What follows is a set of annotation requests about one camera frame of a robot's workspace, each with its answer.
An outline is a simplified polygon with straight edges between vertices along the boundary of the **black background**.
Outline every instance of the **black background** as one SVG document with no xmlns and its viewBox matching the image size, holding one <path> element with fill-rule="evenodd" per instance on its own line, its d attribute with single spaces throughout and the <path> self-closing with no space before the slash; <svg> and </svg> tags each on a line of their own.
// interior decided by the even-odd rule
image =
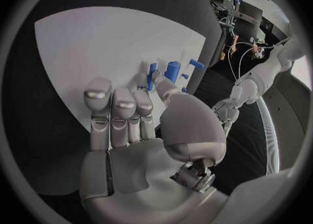
<svg viewBox="0 0 313 224">
<path fill-rule="evenodd" d="M 16 0 L 1 0 L 2 11 L 0 13 L 1 23 L 4 22 L 5 17 L 11 6 Z M 296 8 L 299 13 L 302 14 L 303 20 L 307 23 L 307 26 L 312 29 L 310 25 L 312 19 L 310 18 L 311 11 L 311 1 L 310 0 L 296 0 L 298 7 Z M 311 186 L 313 185 L 312 175 L 309 177 L 304 188 L 301 189 L 300 194 L 294 199 L 291 206 L 285 209 L 285 212 L 280 216 L 275 223 L 288 223 L 294 218 L 298 221 L 311 220 L 311 199 L 313 196 L 313 191 Z M 37 223 L 34 218 L 32 218 L 25 208 L 19 203 L 19 200 L 14 196 L 14 192 L 10 189 L 7 184 L 3 174 L 0 175 L 0 188 L 2 189 L 2 214 L 1 218 L 5 220 L 10 220 L 9 222 L 15 223 L 22 220 L 26 223 Z"/>
</svg>

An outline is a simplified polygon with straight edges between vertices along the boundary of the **white board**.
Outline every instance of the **white board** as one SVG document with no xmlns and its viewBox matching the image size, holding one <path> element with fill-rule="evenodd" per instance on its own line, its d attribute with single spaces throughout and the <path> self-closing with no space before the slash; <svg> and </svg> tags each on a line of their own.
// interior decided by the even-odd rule
<svg viewBox="0 0 313 224">
<path fill-rule="evenodd" d="M 37 46 L 43 66 L 58 95 L 90 131 L 90 112 L 83 91 L 95 77 L 105 77 L 113 87 L 136 87 L 142 61 L 182 61 L 179 72 L 189 78 L 188 66 L 197 60 L 205 38 L 179 24 L 143 11 L 117 7 L 86 7 L 63 11 L 35 23 Z M 186 86 L 189 79 L 177 80 Z M 149 93 L 154 124 L 159 124 L 164 105 L 155 91 Z"/>
</svg>

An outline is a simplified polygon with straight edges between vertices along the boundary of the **white robotic arm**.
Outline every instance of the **white robotic arm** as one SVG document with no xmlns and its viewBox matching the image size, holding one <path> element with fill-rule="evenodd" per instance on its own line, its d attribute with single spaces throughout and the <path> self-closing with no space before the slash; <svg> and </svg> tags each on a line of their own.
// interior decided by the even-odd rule
<svg viewBox="0 0 313 224">
<path fill-rule="evenodd" d="M 238 118 L 238 109 L 244 103 L 254 103 L 272 86 L 278 73 L 290 69 L 292 62 L 303 56 L 296 36 L 292 36 L 284 46 L 276 46 L 267 61 L 258 64 L 235 82 L 230 97 L 213 106 L 215 114 L 225 124 L 226 135 Z"/>
</svg>

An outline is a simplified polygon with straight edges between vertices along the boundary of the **white backdrop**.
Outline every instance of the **white backdrop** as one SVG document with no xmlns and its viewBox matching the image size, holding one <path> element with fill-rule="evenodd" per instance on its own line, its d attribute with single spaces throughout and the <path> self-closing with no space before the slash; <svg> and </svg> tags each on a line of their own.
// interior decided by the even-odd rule
<svg viewBox="0 0 313 224">
<path fill-rule="evenodd" d="M 137 86 L 142 61 L 158 58 L 182 62 L 180 74 L 189 78 L 205 38 L 179 24 L 143 11 L 117 7 L 87 7 L 63 11 L 35 23 L 37 46 L 44 68 L 58 95 L 77 120 L 90 131 L 90 112 L 83 91 L 94 77 L 106 77 L 113 87 Z M 177 79 L 186 86 L 188 80 Z M 154 124 L 164 108 L 155 91 Z"/>
</svg>

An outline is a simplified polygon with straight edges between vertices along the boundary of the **blue object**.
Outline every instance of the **blue object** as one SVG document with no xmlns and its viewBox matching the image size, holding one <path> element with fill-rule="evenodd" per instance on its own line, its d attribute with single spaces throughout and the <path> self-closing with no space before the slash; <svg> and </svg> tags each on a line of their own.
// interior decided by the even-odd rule
<svg viewBox="0 0 313 224">
<path fill-rule="evenodd" d="M 198 68 L 198 69 L 202 69 L 202 70 L 205 70 L 206 69 L 206 67 L 204 66 L 204 64 L 202 64 L 202 63 L 200 63 L 200 62 L 198 62 L 198 61 L 196 61 L 196 60 L 194 60 L 194 59 L 191 59 L 190 60 L 190 64 L 191 65 L 194 65 L 196 68 Z"/>
<path fill-rule="evenodd" d="M 182 74 L 182 77 L 185 78 L 185 79 L 188 79 L 189 75 L 187 75 L 187 74 Z"/>
<path fill-rule="evenodd" d="M 168 63 L 167 69 L 164 75 L 165 77 L 169 78 L 173 83 L 175 83 L 179 70 L 180 70 L 180 63 L 177 61 L 172 61 Z"/>
<path fill-rule="evenodd" d="M 157 69 L 156 63 L 150 64 L 150 70 L 148 74 L 148 91 L 151 91 L 153 89 L 152 73 L 155 72 L 156 69 Z"/>
</svg>

